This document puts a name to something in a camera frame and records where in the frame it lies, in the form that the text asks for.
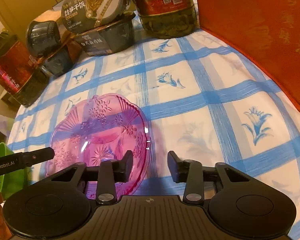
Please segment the white shelf unit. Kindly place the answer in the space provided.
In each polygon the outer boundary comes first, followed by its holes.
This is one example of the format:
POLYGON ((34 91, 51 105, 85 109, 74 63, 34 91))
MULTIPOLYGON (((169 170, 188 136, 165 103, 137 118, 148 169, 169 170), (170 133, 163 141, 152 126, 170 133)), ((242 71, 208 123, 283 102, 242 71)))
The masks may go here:
POLYGON ((11 94, 9 94, 6 90, 3 90, 0 95, 0 101, 4 102, 9 109, 12 109, 14 111, 17 111, 20 107, 20 103, 15 100, 11 94))

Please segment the red gift bag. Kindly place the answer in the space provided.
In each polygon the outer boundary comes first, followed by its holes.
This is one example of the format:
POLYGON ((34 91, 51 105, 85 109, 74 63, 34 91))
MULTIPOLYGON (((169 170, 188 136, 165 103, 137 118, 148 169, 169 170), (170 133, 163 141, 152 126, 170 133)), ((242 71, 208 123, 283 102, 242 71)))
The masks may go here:
POLYGON ((300 111, 300 0, 197 0, 200 27, 262 69, 300 111))

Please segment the green plastic bowl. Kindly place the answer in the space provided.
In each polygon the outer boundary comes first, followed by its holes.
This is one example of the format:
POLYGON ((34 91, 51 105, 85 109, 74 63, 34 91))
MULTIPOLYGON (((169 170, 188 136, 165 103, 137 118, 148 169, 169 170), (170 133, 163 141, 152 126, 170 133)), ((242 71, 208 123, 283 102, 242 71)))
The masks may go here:
POLYGON ((14 153, 5 143, 0 143, 0 202, 27 186, 32 161, 30 152, 14 153))

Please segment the oil jug at table edge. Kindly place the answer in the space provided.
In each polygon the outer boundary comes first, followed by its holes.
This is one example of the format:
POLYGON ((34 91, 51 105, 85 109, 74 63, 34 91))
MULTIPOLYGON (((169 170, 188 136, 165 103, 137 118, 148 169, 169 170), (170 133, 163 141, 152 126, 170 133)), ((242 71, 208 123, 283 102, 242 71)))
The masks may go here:
POLYGON ((49 76, 16 35, 0 33, 0 85, 24 107, 31 106, 49 83, 49 76))

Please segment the dark container under round one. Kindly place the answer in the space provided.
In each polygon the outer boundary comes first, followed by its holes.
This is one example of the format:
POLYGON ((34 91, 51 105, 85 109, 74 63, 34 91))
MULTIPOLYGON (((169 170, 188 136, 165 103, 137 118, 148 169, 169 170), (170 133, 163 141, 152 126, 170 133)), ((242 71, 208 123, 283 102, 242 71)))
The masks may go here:
POLYGON ((67 73, 78 61, 82 47, 69 35, 60 48, 46 57, 38 59, 38 64, 55 77, 67 73))

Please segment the dark instant meal box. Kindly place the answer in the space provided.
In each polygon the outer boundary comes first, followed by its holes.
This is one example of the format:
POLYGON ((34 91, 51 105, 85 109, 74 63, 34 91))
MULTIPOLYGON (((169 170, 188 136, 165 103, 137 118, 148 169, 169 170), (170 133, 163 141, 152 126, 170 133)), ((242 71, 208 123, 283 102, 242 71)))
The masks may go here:
POLYGON ((115 54, 131 47, 135 42, 132 20, 134 12, 127 12, 108 25, 103 25, 74 36, 74 40, 89 56, 115 54))

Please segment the large pink plastic plate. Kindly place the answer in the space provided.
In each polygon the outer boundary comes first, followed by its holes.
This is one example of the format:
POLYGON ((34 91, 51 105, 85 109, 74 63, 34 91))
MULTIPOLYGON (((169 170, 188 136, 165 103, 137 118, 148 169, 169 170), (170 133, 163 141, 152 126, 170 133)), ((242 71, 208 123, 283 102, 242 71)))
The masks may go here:
POLYGON ((130 150, 133 167, 129 181, 116 183, 118 197, 131 195, 145 177, 151 138, 138 106, 119 94, 95 95, 73 106, 51 135, 55 156, 45 163, 48 177, 77 162, 98 166, 120 160, 130 150))

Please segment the dark round food container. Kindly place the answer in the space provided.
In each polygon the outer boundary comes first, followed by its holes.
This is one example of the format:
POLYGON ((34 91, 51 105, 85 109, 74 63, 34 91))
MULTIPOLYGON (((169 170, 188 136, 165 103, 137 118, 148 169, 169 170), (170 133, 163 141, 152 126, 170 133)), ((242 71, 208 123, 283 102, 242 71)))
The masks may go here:
POLYGON ((43 57, 61 46, 61 11, 47 10, 28 26, 26 45, 34 57, 43 57))

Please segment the round instant rice bowl lid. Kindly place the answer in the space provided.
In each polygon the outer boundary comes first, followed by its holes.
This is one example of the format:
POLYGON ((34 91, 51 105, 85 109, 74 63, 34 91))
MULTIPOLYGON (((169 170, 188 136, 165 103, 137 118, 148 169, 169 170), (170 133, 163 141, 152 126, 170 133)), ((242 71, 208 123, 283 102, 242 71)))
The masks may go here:
POLYGON ((130 0, 64 0, 61 18, 68 31, 81 34, 120 17, 130 0))

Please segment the oil jug beside red bag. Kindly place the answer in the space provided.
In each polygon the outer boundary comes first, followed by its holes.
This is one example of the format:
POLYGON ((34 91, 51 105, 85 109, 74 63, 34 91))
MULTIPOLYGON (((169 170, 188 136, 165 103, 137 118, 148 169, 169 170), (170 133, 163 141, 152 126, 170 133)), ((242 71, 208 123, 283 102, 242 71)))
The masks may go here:
POLYGON ((197 24, 193 0, 133 0, 145 31, 160 39, 183 37, 197 24))

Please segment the blue white checkered tablecloth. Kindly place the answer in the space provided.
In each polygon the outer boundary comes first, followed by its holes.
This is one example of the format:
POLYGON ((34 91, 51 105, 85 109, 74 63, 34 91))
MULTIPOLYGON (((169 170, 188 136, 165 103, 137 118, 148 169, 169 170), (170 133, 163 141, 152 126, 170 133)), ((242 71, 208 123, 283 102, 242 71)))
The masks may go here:
POLYGON ((134 46, 108 56, 82 55, 29 108, 17 113, 8 145, 47 146, 59 122, 82 100, 117 93, 144 112, 152 140, 146 177, 137 194, 183 194, 166 155, 217 162, 288 195, 300 239, 300 112, 246 57, 205 31, 176 39, 136 35, 134 46))

